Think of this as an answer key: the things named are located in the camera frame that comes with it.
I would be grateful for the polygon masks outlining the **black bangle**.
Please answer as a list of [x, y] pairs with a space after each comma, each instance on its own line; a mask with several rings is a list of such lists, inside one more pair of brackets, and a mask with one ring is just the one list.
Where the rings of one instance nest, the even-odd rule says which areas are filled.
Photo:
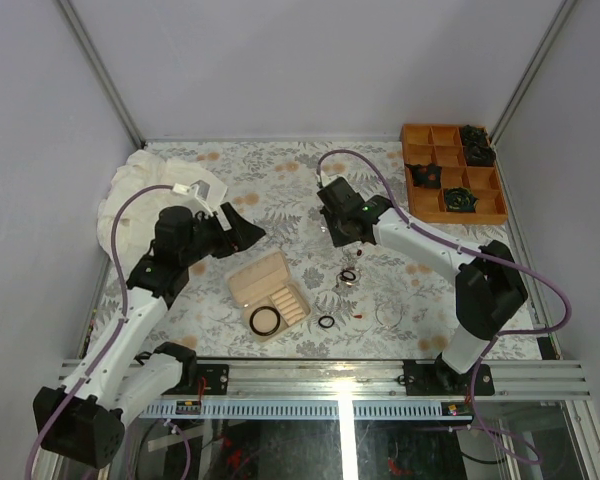
[[254, 334], [268, 337], [277, 332], [281, 326], [281, 315], [271, 306], [256, 308], [249, 318], [249, 327]]

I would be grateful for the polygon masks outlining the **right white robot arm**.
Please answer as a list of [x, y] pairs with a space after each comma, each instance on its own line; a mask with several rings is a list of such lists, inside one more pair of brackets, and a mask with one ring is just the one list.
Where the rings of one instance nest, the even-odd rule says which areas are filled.
[[435, 378], [443, 392], [462, 392], [480, 354], [528, 299], [519, 271], [501, 263], [513, 260], [509, 248], [499, 241], [463, 245], [406, 214], [391, 197], [363, 199], [343, 177], [326, 176], [318, 186], [336, 247], [380, 245], [431, 268], [454, 287], [459, 326], [440, 354]]

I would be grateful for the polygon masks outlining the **beige jewelry box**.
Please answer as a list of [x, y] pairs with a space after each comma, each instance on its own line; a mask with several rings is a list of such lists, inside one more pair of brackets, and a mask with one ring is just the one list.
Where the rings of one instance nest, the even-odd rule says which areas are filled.
[[[242, 320], [258, 343], [270, 342], [292, 331], [311, 315], [311, 305], [301, 286], [292, 278], [287, 258], [281, 250], [271, 250], [238, 268], [227, 277], [233, 300], [242, 309]], [[281, 326], [268, 337], [260, 337], [249, 327], [251, 313], [271, 306], [281, 315]]]

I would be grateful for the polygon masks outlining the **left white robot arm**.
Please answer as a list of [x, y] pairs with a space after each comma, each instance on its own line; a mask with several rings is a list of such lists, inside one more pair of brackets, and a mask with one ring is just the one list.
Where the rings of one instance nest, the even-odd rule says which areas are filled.
[[169, 390], [184, 395], [198, 388], [195, 351], [174, 342], [159, 345], [134, 375], [126, 372], [187, 285], [190, 266], [207, 256], [245, 251], [265, 236], [231, 204], [221, 209], [228, 229], [216, 214], [185, 206], [159, 213], [149, 250], [124, 281], [118, 320], [59, 387], [43, 387], [34, 398], [43, 449], [101, 469], [116, 456], [130, 423], [155, 398]]

